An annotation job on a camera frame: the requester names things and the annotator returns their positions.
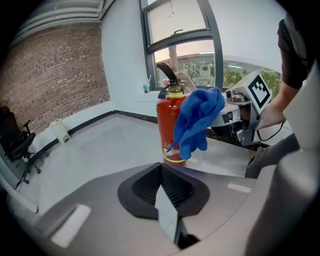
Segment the blue towel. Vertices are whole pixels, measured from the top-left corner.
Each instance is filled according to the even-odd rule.
[[[174,125],[174,143],[167,152],[179,143],[179,155],[187,160],[197,148],[207,150],[206,129],[224,107],[225,99],[218,88],[193,91],[180,106]]]

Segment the gray floor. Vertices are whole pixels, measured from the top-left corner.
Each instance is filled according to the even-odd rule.
[[[255,154],[253,151],[210,138],[207,140],[208,149],[195,151],[187,167],[221,175],[244,176],[247,162]],[[32,171],[28,177],[30,183],[22,183],[18,191],[38,206],[38,213],[28,211],[14,200],[10,201],[10,206],[17,216],[34,224],[50,207],[86,182],[162,160],[157,124],[115,114],[76,132],[65,145],[57,144],[50,150],[48,158],[37,163],[42,173]],[[163,211],[159,202],[168,203],[168,200],[160,192],[161,189],[156,207]],[[164,230],[170,229],[176,212],[171,207],[164,215],[160,224]]]

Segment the person's arm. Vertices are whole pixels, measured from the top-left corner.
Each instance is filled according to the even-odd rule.
[[[298,91],[298,89],[292,88],[285,82],[282,82],[278,95],[261,113],[260,122],[256,130],[278,125],[286,121],[283,111],[297,95]]]
[[[286,31],[285,21],[282,20],[277,32],[282,59],[282,84],[278,95],[262,111],[257,130],[286,121],[283,111],[297,95],[307,77],[302,60],[295,52],[290,36]]]

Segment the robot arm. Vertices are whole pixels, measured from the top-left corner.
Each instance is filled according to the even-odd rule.
[[[225,106],[211,124],[218,136],[235,136],[242,146],[260,143],[255,137],[256,127],[272,92],[258,71],[246,75],[225,92]],[[249,108],[249,120],[242,120],[241,108]]]

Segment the black sleeve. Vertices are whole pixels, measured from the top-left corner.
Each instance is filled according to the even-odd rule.
[[[282,81],[292,88],[300,89],[307,78],[307,72],[302,59],[295,52],[284,19],[279,23],[278,46],[282,59]]]

